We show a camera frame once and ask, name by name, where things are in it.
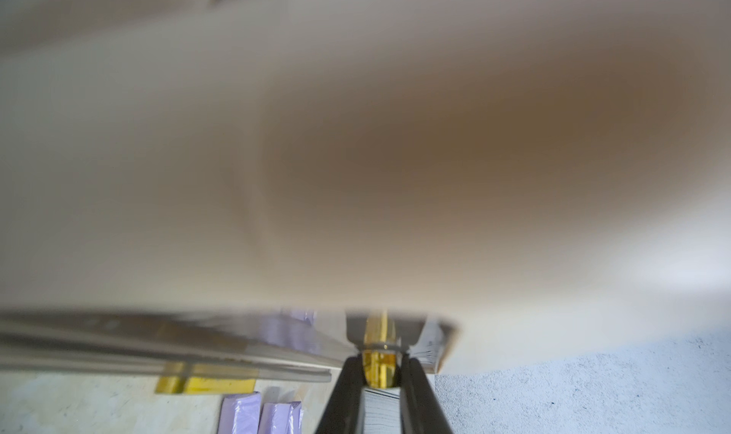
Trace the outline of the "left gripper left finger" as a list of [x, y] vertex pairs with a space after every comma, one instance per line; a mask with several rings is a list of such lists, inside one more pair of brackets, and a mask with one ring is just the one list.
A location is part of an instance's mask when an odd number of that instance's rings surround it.
[[364, 430], [366, 377], [362, 356], [346, 359], [316, 434], [361, 434]]

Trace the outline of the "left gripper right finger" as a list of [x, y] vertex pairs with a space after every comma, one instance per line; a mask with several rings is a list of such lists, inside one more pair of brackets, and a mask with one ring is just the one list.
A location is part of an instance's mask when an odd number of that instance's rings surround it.
[[403, 357], [399, 383], [403, 434], [453, 433], [419, 360]]

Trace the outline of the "purple bag roll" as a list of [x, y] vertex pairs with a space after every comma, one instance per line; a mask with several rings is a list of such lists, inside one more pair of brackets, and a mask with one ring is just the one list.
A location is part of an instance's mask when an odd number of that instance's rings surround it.
[[259, 392], [225, 396], [222, 401], [218, 434], [256, 434], [262, 396]]
[[258, 434], [301, 434], [302, 403], [265, 403]]

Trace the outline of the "transparent drawer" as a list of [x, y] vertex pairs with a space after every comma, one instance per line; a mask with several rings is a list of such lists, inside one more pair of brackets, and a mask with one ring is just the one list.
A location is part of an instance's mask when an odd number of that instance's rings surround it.
[[367, 315], [4, 312], [1, 367], [327, 383], [366, 344]]

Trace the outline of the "beige drawer organizer cabinet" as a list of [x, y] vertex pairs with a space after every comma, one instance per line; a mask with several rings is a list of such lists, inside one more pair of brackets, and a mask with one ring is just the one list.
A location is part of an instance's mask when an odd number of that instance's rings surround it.
[[1, 308], [730, 321], [730, 0], [1, 0]]

